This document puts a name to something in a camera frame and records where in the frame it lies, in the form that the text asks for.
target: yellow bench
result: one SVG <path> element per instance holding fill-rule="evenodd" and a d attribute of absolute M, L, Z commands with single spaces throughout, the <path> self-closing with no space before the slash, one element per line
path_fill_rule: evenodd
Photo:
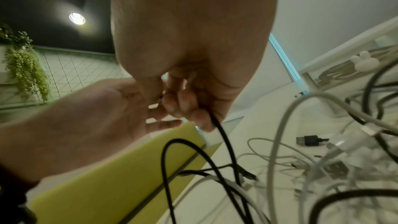
<path fill-rule="evenodd" d="M 186 139 L 201 148 L 205 146 L 191 123 L 169 130 L 34 198 L 29 202 L 29 207 L 37 215 L 38 224 L 119 223 L 162 185 L 160 156 L 164 145 L 174 138 Z M 207 152 L 212 154 L 215 150 L 216 147 L 211 147 Z M 187 146 L 172 145 L 166 157 L 168 177 L 194 155 L 195 151 Z M 196 158 L 189 169 L 200 169 L 204 164 L 203 158 Z M 170 183 L 173 197 L 177 197 L 191 179 L 191 176 L 175 178 Z M 154 210 L 145 214 L 151 206 L 157 209 L 156 214 Z M 165 195 L 161 192 L 131 223 L 155 223 L 166 209 Z"/>

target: black usb plug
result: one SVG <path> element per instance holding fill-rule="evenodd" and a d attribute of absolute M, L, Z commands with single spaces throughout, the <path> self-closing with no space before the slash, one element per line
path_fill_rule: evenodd
<path fill-rule="evenodd" d="M 320 142 L 329 141 L 329 139 L 322 139 L 317 135 L 296 137 L 296 144 L 300 146 L 319 146 Z"/>

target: ceiling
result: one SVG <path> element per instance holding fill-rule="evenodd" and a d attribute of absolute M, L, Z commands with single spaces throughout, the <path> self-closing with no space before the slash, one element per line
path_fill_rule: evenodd
<path fill-rule="evenodd" d="M 72 12 L 86 23 L 72 23 Z M 0 0 L 0 25 L 26 31 L 35 45 L 114 53 L 110 0 Z"/>

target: desk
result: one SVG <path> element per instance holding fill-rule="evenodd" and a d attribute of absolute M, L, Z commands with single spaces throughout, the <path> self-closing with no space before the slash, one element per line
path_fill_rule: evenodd
<path fill-rule="evenodd" d="M 301 83 L 291 83 L 270 94 L 260 98 L 250 109 L 248 114 L 242 119 L 240 124 L 229 135 L 229 139 L 235 151 L 235 156 L 242 153 L 251 152 L 247 146 L 247 140 L 253 137 L 264 137 L 273 139 L 279 121 L 285 109 L 295 99 L 298 94 Z M 311 99 L 298 107 L 296 112 L 290 118 L 287 129 L 284 133 L 283 142 L 292 146 L 296 145 L 296 137 L 303 135 L 337 133 L 345 124 L 351 121 L 350 117 L 330 118 L 328 113 L 317 99 Z M 261 154 L 269 155 L 272 143 L 265 141 L 253 141 L 253 147 Z M 320 147 L 302 147 L 299 148 L 307 154 L 324 154 L 326 148 Z M 279 155 L 291 155 L 293 151 L 281 146 Z M 227 148 L 222 145 L 212 156 L 217 166 L 231 163 Z M 267 163 L 256 156 L 244 156 L 238 160 L 238 163 L 248 171 L 259 174 L 261 181 L 266 181 Z M 298 201 L 294 196 L 294 184 L 292 177 L 299 176 L 302 171 L 287 170 L 288 167 L 276 166 L 275 173 L 275 197 L 276 208 L 279 223 L 294 224 L 297 223 Z M 232 169 L 222 169 L 221 173 L 226 178 L 233 180 Z M 199 180 L 196 176 L 187 187 Z M 264 213 L 268 213 L 268 208 L 264 195 L 265 190 L 250 189 L 249 195 L 256 201 L 262 201 Z M 214 181 L 207 181 L 190 192 L 179 207 L 175 210 L 177 222 L 179 224 L 196 224 L 200 220 L 202 223 L 212 224 L 241 224 L 242 221 L 233 208 L 230 200 L 222 186 Z M 253 219 L 257 219 L 255 212 L 252 212 Z M 158 221 L 158 224 L 166 223 L 168 211 Z"/>

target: recessed spotlight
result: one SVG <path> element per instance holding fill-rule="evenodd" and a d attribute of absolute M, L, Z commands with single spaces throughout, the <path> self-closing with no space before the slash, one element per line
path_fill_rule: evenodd
<path fill-rule="evenodd" d="M 78 13 L 71 13 L 71 14 L 69 14 L 69 19 L 73 22 L 73 23 L 75 23 L 75 24 L 84 24 L 85 22 L 86 22 L 86 19 L 82 16 L 82 15 L 80 15 L 80 14 L 78 14 Z"/>

